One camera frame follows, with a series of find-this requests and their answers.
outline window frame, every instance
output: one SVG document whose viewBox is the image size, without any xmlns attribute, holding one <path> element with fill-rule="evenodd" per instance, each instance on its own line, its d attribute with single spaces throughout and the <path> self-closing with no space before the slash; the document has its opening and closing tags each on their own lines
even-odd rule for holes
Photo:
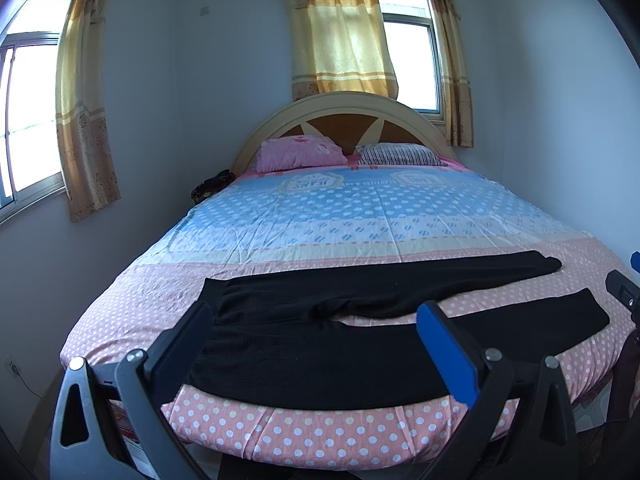
<svg viewBox="0 0 640 480">
<path fill-rule="evenodd" d="M 11 167 L 11 153 L 9 150 L 9 94 L 11 91 L 12 68 L 15 60 L 16 50 L 24 46 L 39 45 L 57 45 L 60 40 L 60 34 L 56 32 L 18 32 L 15 34 L 7 34 L 0 44 L 0 79 L 2 78 L 2 70 L 4 70 L 4 62 L 6 54 L 11 51 L 12 60 L 9 64 L 9 74 L 7 77 L 6 95 L 0 96 L 5 99 L 4 103 L 4 137 L 3 142 L 7 154 L 8 173 L 11 182 L 12 196 L 4 195 L 4 183 L 2 174 L 0 173 L 0 224 L 14 216 L 17 212 L 27 208 L 38 202 L 46 196 L 56 195 L 65 190 L 65 183 L 62 178 L 62 172 L 55 173 L 51 176 L 43 178 L 27 186 L 26 188 L 16 191 L 13 173 Z"/>
<path fill-rule="evenodd" d="M 433 59 L 433 73 L 436 80 L 436 98 L 438 102 L 437 110 L 424 110 L 420 108 L 413 108 L 419 114 L 427 117 L 431 122 L 443 123 L 444 122 L 444 92 L 442 87 L 442 70 L 440 69 L 440 53 L 438 51 L 438 43 L 436 41 L 435 28 L 433 26 L 433 19 L 422 18 L 420 16 L 408 16 L 407 14 L 394 14 L 391 12 L 382 13 L 383 21 L 389 23 L 405 23 L 407 25 L 418 25 L 426 27 L 429 31 L 429 37 L 431 39 L 431 59 Z"/>
</svg>

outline bed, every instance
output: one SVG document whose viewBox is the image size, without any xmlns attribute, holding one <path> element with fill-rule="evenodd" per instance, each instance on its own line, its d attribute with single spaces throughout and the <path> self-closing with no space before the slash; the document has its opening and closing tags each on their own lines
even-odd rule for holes
<svg viewBox="0 0 640 480">
<path fill-rule="evenodd" d="M 420 142 L 445 167 L 337 166 L 267 175 L 250 168 L 261 142 L 286 135 L 331 137 L 345 154 L 357 144 Z M 234 165 L 231 186 L 192 208 L 135 260 L 84 313 L 61 359 L 92 364 L 148 348 L 198 297 L 204 279 L 315 267 L 409 262 L 538 250 L 562 261 L 548 276 L 440 303 L 460 316 L 589 287 L 610 325 L 559 355 L 572 401 L 602 383 L 634 329 L 605 290 L 625 266 L 591 235 L 556 221 L 503 186 L 455 163 L 442 134 L 416 112 L 357 92 L 299 101 L 263 123 Z M 359 326 L 415 322 L 341 319 Z M 517 406 L 505 405 L 495 438 Z M 435 457 L 465 415 L 451 396 L 411 406 L 306 412 L 222 399 L 192 386 L 162 407 L 186 442 L 259 462 L 317 469 L 379 469 Z"/>
</svg>

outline window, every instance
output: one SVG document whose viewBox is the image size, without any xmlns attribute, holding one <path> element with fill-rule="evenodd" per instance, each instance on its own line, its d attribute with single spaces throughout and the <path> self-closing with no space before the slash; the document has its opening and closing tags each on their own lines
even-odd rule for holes
<svg viewBox="0 0 640 480">
<path fill-rule="evenodd" d="M 69 2 L 28 0 L 0 45 L 0 221 L 63 187 L 56 58 Z"/>
<path fill-rule="evenodd" d="M 398 78 L 398 101 L 441 118 L 441 78 L 427 0 L 380 0 L 386 42 Z"/>
</svg>

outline black cloth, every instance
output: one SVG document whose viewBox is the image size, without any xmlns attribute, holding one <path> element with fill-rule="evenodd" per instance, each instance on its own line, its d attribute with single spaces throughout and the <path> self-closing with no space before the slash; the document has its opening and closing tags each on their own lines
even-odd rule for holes
<svg viewBox="0 0 640 480">
<path fill-rule="evenodd" d="M 207 280 L 210 340 L 186 380 L 218 396 L 300 410 L 413 404 L 447 394 L 415 325 L 349 326 L 331 316 L 388 318 L 470 290 L 561 267 L 535 251 Z M 455 318 L 481 347 L 538 361 L 609 323 L 588 290 Z"/>
</svg>

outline polka dot bed sheet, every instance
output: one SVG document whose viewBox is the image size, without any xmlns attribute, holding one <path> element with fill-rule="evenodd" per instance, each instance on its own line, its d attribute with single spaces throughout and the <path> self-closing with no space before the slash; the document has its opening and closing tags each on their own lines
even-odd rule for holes
<svg viewBox="0 0 640 480">
<path fill-rule="evenodd" d="M 456 168 L 315 168 L 239 179 L 191 209 L 117 277 L 71 331 L 61 359 L 66 365 L 82 355 L 95 365 L 148 348 L 196 300 L 206 277 L 523 250 L 554 256 L 562 269 L 460 294 L 440 307 L 454 317 L 588 286 L 610 325 L 558 356 L 575 400 L 612 368 L 633 330 L 626 309 L 605 289 L 607 273 L 628 274 L 625 266 L 596 238 Z M 341 321 L 414 323 L 415 314 Z M 508 430 L 515 409 L 515 400 L 506 403 L 494 437 Z M 394 408 L 306 412 L 222 399 L 185 385 L 162 412 L 181 439 L 228 454 L 299 468 L 366 470 L 435 457 L 466 406 L 448 396 Z"/>
</svg>

